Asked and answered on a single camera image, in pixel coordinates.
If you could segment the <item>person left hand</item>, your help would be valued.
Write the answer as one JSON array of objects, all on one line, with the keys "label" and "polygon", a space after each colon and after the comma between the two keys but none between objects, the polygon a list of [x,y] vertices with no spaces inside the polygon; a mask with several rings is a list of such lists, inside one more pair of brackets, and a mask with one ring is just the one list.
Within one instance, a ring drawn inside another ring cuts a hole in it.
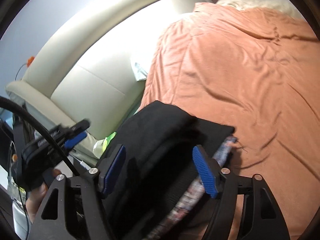
[{"label": "person left hand", "polygon": [[31,223],[34,222],[37,211],[48,191],[48,186],[45,183],[42,183],[41,186],[33,189],[29,194],[29,197],[25,203],[26,210],[29,216]]}]

